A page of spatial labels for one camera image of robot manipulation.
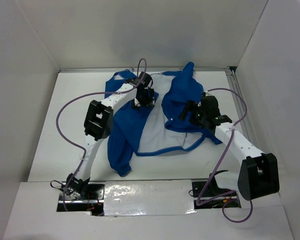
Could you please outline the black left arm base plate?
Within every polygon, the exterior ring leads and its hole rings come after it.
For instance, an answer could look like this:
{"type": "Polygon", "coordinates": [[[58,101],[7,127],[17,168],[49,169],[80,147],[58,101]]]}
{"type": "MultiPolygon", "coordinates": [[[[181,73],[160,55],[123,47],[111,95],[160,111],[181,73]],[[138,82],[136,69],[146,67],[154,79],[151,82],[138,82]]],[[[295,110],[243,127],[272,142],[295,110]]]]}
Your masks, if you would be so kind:
{"type": "Polygon", "coordinates": [[[82,192],[76,192],[72,188],[68,187],[65,196],[63,192],[60,192],[59,200],[74,201],[74,200],[103,200],[105,194],[105,184],[98,182],[90,182],[86,189],[82,192]]]}

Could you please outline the blue jacket white lining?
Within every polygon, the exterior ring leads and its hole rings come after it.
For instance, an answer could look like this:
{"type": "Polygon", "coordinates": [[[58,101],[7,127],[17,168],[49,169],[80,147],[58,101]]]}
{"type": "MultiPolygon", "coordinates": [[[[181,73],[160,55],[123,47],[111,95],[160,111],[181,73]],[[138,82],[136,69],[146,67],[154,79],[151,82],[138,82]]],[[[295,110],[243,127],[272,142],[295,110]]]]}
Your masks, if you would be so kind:
{"type": "Polygon", "coordinates": [[[107,158],[119,176],[124,177],[131,171],[133,155],[153,157],[173,151],[190,152],[205,139],[221,144],[209,130],[179,119],[186,102],[198,103],[204,91],[193,74],[193,62],[180,71],[153,74],[154,107],[134,107],[129,101],[114,114],[107,158]]]}

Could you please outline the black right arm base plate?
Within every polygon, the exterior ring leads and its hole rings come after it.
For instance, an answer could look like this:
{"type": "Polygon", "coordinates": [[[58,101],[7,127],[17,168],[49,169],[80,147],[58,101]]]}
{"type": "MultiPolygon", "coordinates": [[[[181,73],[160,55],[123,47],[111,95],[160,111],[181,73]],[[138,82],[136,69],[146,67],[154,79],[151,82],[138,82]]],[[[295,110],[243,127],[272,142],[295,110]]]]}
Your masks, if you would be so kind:
{"type": "MultiPolygon", "coordinates": [[[[191,181],[192,188],[188,191],[188,194],[195,200],[199,197],[201,190],[204,188],[207,179],[194,179],[191,181]]],[[[201,200],[208,200],[214,198],[213,200],[237,200],[237,193],[231,193],[229,195],[217,197],[220,194],[229,192],[229,189],[219,188],[216,183],[210,183],[203,193],[201,200]]]]}

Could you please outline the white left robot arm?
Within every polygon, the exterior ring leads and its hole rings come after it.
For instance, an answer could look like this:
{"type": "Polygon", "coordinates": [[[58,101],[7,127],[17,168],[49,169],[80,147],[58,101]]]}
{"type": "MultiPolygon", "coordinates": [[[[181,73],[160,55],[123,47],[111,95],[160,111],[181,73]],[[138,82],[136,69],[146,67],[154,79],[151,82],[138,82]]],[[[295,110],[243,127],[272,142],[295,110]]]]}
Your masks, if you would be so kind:
{"type": "Polygon", "coordinates": [[[137,111],[153,107],[155,92],[151,88],[150,83],[152,81],[151,76],[142,71],[134,78],[128,77],[116,91],[87,93],[72,99],[60,109],[55,120],[58,133],[68,143],[83,150],[78,167],[68,175],[66,184],[62,188],[64,195],[70,192],[78,200],[87,197],[92,165],[101,143],[113,131],[115,113],[125,105],[129,109],[137,111]],[[92,95],[108,95],[108,97],[101,101],[93,100],[90,102],[83,123],[86,138],[85,145],[82,146],[71,141],[62,133],[59,119],[63,110],[71,103],[92,95]]]}

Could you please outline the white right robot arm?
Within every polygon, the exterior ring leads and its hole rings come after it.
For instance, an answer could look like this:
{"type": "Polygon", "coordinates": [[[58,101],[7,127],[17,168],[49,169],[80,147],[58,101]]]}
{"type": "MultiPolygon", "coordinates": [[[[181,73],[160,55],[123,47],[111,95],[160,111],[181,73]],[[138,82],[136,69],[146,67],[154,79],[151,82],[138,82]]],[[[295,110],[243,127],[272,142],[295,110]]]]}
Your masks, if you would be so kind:
{"type": "Polygon", "coordinates": [[[188,100],[179,119],[184,121],[190,114],[189,122],[209,130],[225,144],[222,157],[231,152],[240,164],[239,173],[219,172],[216,168],[202,188],[208,188],[213,196],[220,196],[225,189],[239,192],[246,201],[275,194],[280,190],[278,161],[273,153],[264,153],[255,147],[236,129],[236,124],[221,115],[215,96],[203,94],[200,102],[188,100]]]}

